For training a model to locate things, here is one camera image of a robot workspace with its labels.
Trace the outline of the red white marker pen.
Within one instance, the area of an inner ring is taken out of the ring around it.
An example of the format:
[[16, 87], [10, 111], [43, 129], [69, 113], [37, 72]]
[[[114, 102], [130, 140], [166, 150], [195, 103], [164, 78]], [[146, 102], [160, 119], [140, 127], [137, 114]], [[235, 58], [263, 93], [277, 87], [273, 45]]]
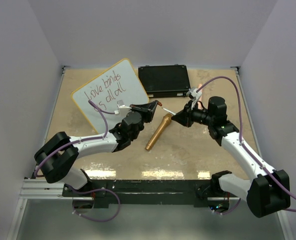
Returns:
[[164, 111], [170, 113], [170, 114], [173, 115], [173, 116], [176, 115], [176, 113], [172, 112], [171, 110], [169, 110], [169, 109], [167, 109], [167, 108], [165, 108], [165, 107], [162, 107], [162, 109], [163, 109]]

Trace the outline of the yellow framed whiteboard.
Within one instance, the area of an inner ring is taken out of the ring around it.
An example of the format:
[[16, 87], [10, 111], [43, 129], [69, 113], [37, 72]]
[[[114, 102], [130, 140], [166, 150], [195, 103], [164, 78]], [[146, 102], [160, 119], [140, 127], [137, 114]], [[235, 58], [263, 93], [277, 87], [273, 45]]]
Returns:
[[108, 112], [104, 116], [109, 129], [123, 119], [122, 116], [113, 114], [117, 110], [119, 100], [123, 100], [126, 106], [149, 102], [149, 97], [127, 58], [80, 86], [72, 92], [71, 98], [91, 127], [99, 134], [105, 132], [105, 123], [89, 101], [92, 101], [101, 110]]

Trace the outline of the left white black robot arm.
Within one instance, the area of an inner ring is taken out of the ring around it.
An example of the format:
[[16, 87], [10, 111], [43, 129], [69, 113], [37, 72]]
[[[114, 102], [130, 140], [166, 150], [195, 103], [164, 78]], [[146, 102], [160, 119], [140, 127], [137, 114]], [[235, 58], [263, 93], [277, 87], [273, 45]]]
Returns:
[[123, 118], [112, 129], [105, 128], [104, 133], [90, 136], [68, 136], [61, 131], [56, 133], [34, 159], [36, 178], [44, 177], [47, 183], [61, 182], [73, 188], [80, 196], [91, 192], [91, 180], [82, 169], [73, 167], [77, 159], [99, 154], [114, 153], [125, 149], [138, 138], [145, 123], [153, 119], [157, 100], [146, 104], [119, 105], [117, 114]]

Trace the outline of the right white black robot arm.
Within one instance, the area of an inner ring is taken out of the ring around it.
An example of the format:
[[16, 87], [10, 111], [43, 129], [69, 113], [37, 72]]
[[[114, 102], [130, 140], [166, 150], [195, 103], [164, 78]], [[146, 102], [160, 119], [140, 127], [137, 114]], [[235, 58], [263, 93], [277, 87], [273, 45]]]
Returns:
[[226, 170], [212, 175], [210, 190], [215, 196], [228, 192], [244, 200], [258, 218], [290, 207], [290, 178], [284, 170], [267, 164], [240, 136], [239, 129], [228, 120], [227, 105], [219, 96], [208, 101], [206, 109], [199, 109], [190, 100], [172, 120], [191, 127], [193, 123], [206, 125], [209, 134], [241, 166], [247, 180]]

